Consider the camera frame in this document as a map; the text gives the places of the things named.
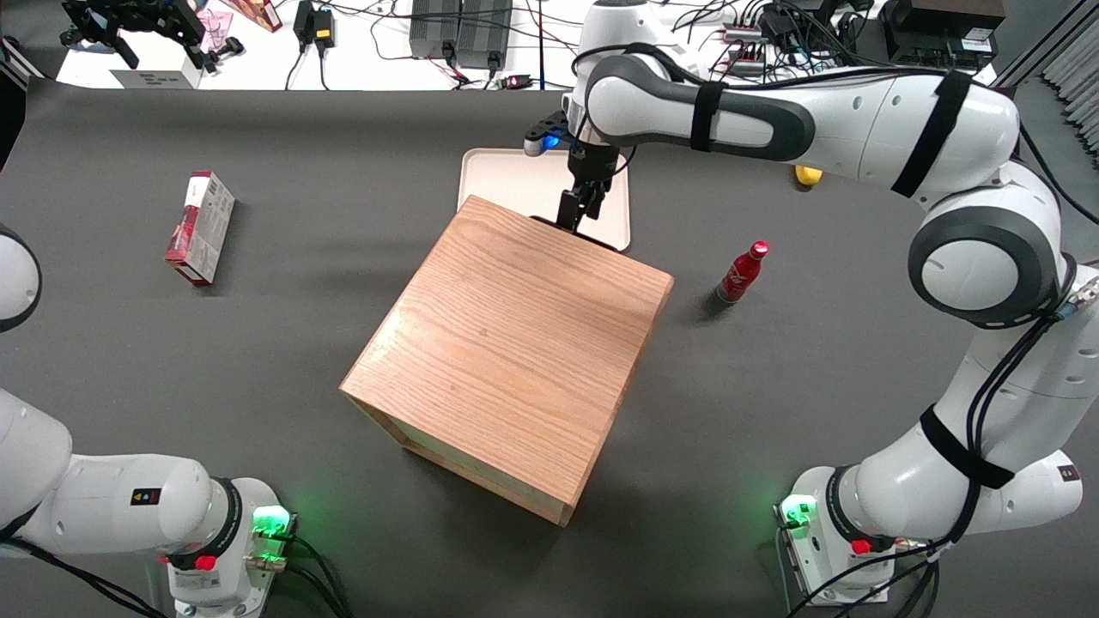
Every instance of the cardboard box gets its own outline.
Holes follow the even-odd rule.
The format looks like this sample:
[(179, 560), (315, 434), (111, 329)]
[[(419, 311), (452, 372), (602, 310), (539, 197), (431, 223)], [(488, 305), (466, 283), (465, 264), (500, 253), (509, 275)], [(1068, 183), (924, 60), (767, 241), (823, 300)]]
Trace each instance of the cardboard box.
[(282, 27), (282, 20), (275, 11), (271, 0), (222, 0), (242, 15), (256, 22), (268, 32)]
[(164, 261), (196, 286), (213, 283), (235, 202), (213, 172), (191, 174), (184, 216), (171, 234)]
[(406, 449), (564, 527), (671, 283), (470, 197), (340, 390)]
[[(137, 53), (137, 68), (112, 68), (111, 75), (123, 88), (191, 90), (199, 87), (202, 69), (196, 68), (175, 41), (153, 32), (122, 32)], [(121, 58), (120, 65), (125, 66)]]

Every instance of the red box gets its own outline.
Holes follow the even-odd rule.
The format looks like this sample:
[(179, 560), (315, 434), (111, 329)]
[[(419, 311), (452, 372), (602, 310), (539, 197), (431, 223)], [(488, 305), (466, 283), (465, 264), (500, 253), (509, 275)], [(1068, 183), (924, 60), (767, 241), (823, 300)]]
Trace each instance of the red box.
[(213, 172), (196, 172), (187, 184), (179, 219), (164, 261), (196, 286), (213, 283), (236, 200)]
[(264, 26), (268, 32), (282, 27), (282, 20), (275, 12), (271, 0), (222, 0), (236, 12)]

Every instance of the white table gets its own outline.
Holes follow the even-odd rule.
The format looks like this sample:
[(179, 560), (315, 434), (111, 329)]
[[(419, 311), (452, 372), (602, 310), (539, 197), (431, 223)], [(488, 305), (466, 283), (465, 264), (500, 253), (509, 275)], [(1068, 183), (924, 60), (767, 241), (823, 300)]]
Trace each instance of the white table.
[[(344, 7), (368, 9), (360, 15), (346, 15), (333, 11), (335, 18), (336, 46), (328, 51), (325, 56), (325, 82), (332, 90), (448, 90), (455, 81), (446, 76), (437, 65), (426, 59), (385, 59), (398, 58), (410, 54), (408, 44), (409, 20), (382, 16), (389, 12), (392, 2), (384, 0), (342, 0)], [(409, 14), (411, 0), (397, 0), (393, 12)], [(876, 15), (885, 0), (876, 0), (872, 15)], [(543, 26), (548, 34), (565, 43), (579, 43), (580, 26), (592, 0), (545, 0), (542, 2), (544, 12)], [(703, 7), (706, 0), (671, 0), (667, 5), (654, 2), (660, 20), (673, 25), (691, 7)], [(724, 21), (731, 21), (734, 14), (742, 13), (751, 4), (750, 0), (740, 0), (721, 12), (706, 18), (697, 24), (691, 33), (689, 48), (698, 49), (699, 60), (703, 68), (709, 67), (726, 48), (720, 36), (714, 36)], [(530, 7), (537, 10), (537, 0), (530, 0)], [(220, 0), (210, 0), (208, 8), (215, 11), (232, 9)], [(515, 0), (512, 11), (512, 31), (509, 36), (508, 60), (498, 77), (513, 74), (530, 74), (539, 76), (539, 40), (536, 14), (532, 15), (526, 0)], [(297, 0), (287, 0), (278, 8), (284, 26), (275, 33), (267, 32), (241, 14), (234, 14), (229, 34), (236, 36), (245, 46), (245, 54), (223, 60), (217, 74), (204, 75), (199, 82), (201, 90), (282, 90), (287, 75), (298, 57), (298, 42), (293, 36), (293, 16), (297, 11)], [(686, 42), (687, 29), (678, 31)], [(163, 60), (165, 56), (177, 57), (185, 62), (182, 51), (175, 43), (152, 33), (123, 33), (134, 53), (140, 58)], [(545, 38), (545, 71), (546, 81), (573, 87), (576, 79), (569, 68), (575, 54), (550, 36)], [(146, 60), (138, 68), (144, 68)], [(125, 69), (125, 63), (118, 55), (69, 52), (57, 80), (87, 88), (121, 88), (111, 69)], [(467, 89), (480, 88), (488, 77), (487, 70), (463, 70), (469, 79), (480, 81)], [(804, 75), (798, 69), (780, 69), (778, 77)], [(310, 46), (306, 57), (290, 75), (290, 89), (320, 90), (320, 62), (317, 49)], [(986, 67), (977, 79), (990, 84), (995, 78), (991, 65)]]

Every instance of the white tray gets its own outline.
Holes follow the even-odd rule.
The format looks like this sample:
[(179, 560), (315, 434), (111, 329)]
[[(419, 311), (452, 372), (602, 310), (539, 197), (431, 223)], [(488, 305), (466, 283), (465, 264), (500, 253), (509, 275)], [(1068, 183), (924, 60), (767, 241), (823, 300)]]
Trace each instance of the white tray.
[[(619, 165), (625, 158), (619, 156)], [(599, 210), (599, 219), (580, 221), (579, 232), (619, 251), (630, 246), (630, 169), (623, 169)], [(528, 217), (557, 219), (560, 192), (573, 188), (568, 152), (550, 151), (540, 157), (520, 148), (474, 148), (462, 157), (458, 209), (469, 196), (477, 196)]]

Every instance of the yellow object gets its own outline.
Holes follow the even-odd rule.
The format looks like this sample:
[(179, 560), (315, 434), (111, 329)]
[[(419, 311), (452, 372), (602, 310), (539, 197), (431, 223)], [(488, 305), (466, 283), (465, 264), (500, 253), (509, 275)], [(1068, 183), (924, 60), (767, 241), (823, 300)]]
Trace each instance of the yellow object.
[(798, 183), (801, 183), (807, 187), (812, 187), (817, 183), (820, 183), (821, 177), (824, 176), (824, 173), (820, 169), (806, 167), (804, 165), (795, 165), (793, 173), (798, 177)]

